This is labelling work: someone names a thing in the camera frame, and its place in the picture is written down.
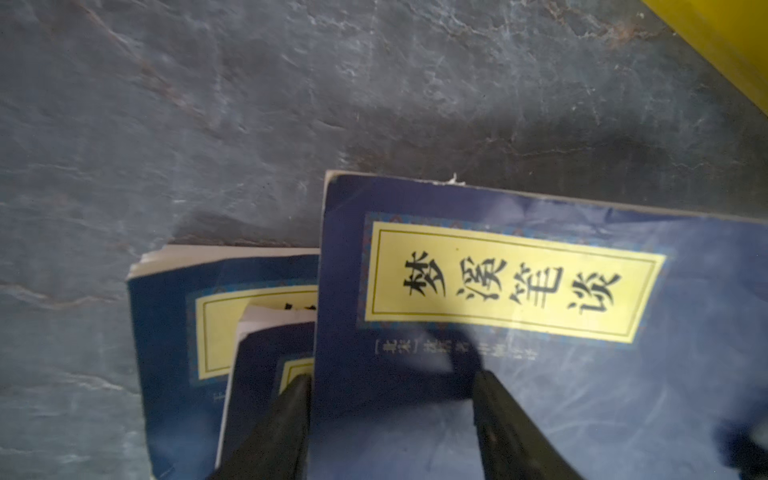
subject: yellow rectangle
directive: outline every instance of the yellow rectangle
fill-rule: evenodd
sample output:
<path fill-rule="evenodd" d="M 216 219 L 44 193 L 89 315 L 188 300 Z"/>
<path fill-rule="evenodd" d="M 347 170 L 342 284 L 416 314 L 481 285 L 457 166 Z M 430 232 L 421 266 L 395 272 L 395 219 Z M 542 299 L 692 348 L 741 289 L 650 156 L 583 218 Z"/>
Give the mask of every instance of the yellow rectangle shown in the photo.
<path fill-rule="evenodd" d="M 377 221 L 364 320 L 470 323 L 632 343 L 664 260 Z"/>
<path fill-rule="evenodd" d="M 312 356 L 304 359 L 288 360 L 283 364 L 283 376 L 280 379 L 280 393 L 286 389 L 289 383 L 297 376 L 304 373 L 312 375 L 315 372 L 315 359 Z"/>
<path fill-rule="evenodd" d="M 282 310 L 317 305 L 317 285 L 278 286 L 216 293 L 195 300 L 198 379 L 229 374 L 235 348 L 237 322 L 246 306 Z"/>

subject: yellow edge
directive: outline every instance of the yellow edge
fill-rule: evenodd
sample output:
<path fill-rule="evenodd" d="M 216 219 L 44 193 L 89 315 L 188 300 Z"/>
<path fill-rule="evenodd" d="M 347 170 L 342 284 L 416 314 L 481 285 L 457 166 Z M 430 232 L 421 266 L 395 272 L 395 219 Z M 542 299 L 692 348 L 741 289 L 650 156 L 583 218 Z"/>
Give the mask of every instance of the yellow edge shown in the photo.
<path fill-rule="evenodd" d="M 704 56 L 757 107 L 768 114 L 768 81 L 687 2 L 644 0 L 645 4 Z"/>

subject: black chinese character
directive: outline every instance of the black chinese character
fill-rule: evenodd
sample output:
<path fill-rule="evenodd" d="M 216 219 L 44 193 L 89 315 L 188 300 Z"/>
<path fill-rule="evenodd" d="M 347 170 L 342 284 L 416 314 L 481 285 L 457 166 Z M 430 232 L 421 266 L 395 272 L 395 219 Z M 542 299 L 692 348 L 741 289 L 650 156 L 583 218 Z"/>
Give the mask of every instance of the black chinese character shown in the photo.
<path fill-rule="evenodd" d="M 550 285 L 550 273 L 552 275 L 552 281 Z M 563 267 L 550 269 L 545 268 L 543 271 L 539 270 L 536 274 L 531 273 L 531 269 L 525 266 L 525 263 L 520 264 L 520 271 L 515 274 L 515 292 L 509 296 L 510 300 L 522 305 L 522 295 L 525 293 L 525 299 L 530 301 L 531 294 L 533 293 L 533 304 L 539 306 L 539 294 L 541 294 L 541 308 L 544 308 L 547 304 L 547 293 L 556 293 L 560 288 L 560 280 L 563 277 Z"/>
<path fill-rule="evenodd" d="M 475 265 L 471 257 L 466 257 L 459 266 L 462 268 L 464 288 L 458 289 L 456 295 L 466 293 L 467 300 L 474 298 L 475 294 L 481 296 L 483 301 L 498 300 L 498 294 L 491 293 L 491 288 L 495 285 L 499 292 L 502 291 L 502 282 L 498 279 L 498 273 L 507 266 L 506 260 L 500 261 L 496 266 L 496 259 L 488 258 Z"/>
<path fill-rule="evenodd" d="M 416 252 L 411 253 L 413 260 L 406 261 L 406 268 L 411 269 L 411 275 L 403 280 L 402 285 L 410 289 L 408 291 L 409 295 L 412 295 L 413 290 L 415 290 L 426 296 L 423 288 L 429 285 L 435 293 L 439 293 L 437 282 L 440 282 L 442 285 L 442 295 L 445 296 L 445 280 L 443 279 L 442 271 L 434 260 L 430 260 L 427 263 L 426 258 L 428 256 L 428 253 L 422 252 L 422 255 L 416 259 Z"/>
<path fill-rule="evenodd" d="M 590 303 L 587 303 L 588 300 L 584 300 L 584 302 L 579 306 L 579 315 L 581 315 L 585 310 L 604 312 L 606 310 L 605 299 L 608 299 L 611 302 L 611 305 L 613 305 L 614 297 L 611 295 L 611 291 L 608 289 L 608 287 L 619 280 L 621 280 L 620 275 L 614 274 L 610 280 L 606 280 L 604 276 L 599 275 L 598 273 L 592 273 L 585 280 L 584 276 L 579 273 L 576 276 L 576 280 L 574 280 L 574 282 L 571 284 L 573 292 L 580 299 L 593 299 Z M 574 308 L 575 306 L 576 302 L 573 302 L 568 305 L 568 308 Z"/>

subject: book cover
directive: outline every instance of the book cover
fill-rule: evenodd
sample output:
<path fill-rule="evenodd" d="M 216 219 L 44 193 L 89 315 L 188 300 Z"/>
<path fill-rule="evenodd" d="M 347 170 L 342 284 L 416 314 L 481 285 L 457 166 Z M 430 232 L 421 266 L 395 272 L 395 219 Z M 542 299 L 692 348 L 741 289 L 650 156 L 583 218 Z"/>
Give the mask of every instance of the book cover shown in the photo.
<path fill-rule="evenodd" d="M 768 227 L 326 179 L 308 472 L 482 478 L 490 369 L 590 480 L 736 478 L 768 412 Z"/>
<path fill-rule="evenodd" d="M 315 359 L 315 306 L 295 310 L 248 306 L 237 324 L 227 382 L 216 467 L 230 459 L 264 417 L 272 401 Z"/>
<path fill-rule="evenodd" d="M 149 274 L 128 280 L 155 478 L 198 480 L 214 470 L 235 330 L 246 306 L 316 303 L 317 255 L 290 253 L 181 268 L 177 258 L 173 270 L 143 266 Z"/>

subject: marble surface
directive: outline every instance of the marble surface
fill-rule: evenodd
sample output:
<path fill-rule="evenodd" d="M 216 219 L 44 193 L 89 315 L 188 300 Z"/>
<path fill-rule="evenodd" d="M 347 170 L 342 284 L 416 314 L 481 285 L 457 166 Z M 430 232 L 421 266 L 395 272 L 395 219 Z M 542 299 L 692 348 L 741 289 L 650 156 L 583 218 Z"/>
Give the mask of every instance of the marble surface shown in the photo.
<path fill-rule="evenodd" d="M 0 65 L 3 478 L 146 480 L 128 266 L 315 246 L 326 169 L 768 216 L 768 118 L 634 0 L 8 0 Z"/>

